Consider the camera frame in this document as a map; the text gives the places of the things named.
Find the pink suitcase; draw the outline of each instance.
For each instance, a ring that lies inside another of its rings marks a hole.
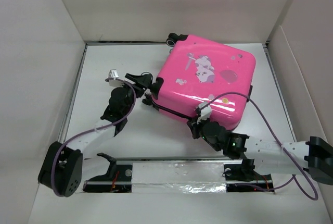
[[[224,92],[250,94],[255,58],[252,54],[195,35],[171,33],[166,41],[173,49],[153,85],[152,100],[163,108],[194,117],[202,102]],[[227,130],[237,127],[246,98],[227,95],[212,105],[211,120]]]

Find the yellow sticker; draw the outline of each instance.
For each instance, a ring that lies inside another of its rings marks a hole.
[[[229,103],[229,101],[228,101],[228,99],[227,98],[222,98],[222,103],[224,103],[224,104],[228,104]]]

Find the transparent plastic sheet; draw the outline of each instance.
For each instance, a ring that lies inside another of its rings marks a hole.
[[[133,193],[225,193],[222,162],[134,163]]]

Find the gray wall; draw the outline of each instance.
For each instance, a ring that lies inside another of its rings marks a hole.
[[[293,0],[268,48],[298,140],[333,145],[333,2]],[[331,218],[332,187],[321,185]]]
[[[0,223],[27,223],[82,41],[61,0],[0,0]]]
[[[165,41],[170,32],[264,43],[287,0],[63,0],[84,40]]]

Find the white table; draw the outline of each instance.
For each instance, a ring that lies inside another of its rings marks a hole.
[[[278,89],[261,44],[231,44],[257,60],[251,98],[257,102],[281,141],[293,141]],[[111,88],[104,79],[110,69],[151,72],[156,77],[168,53],[166,45],[89,46],[75,98],[68,135],[91,128],[104,112]],[[124,130],[98,152],[113,157],[217,157],[204,141],[193,140],[185,124],[160,114],[140,100]],[[235,132],[273,140],[266,125],[248,104]],[[273,175],[274,185],[290,176]],[[300,177],[304,188],[311,192]],[[58,198],[40,185],[29,224],[33,223],[330,223],[321,195],[308,200],[297,186],[271,193],[224,194],[88,194]]]

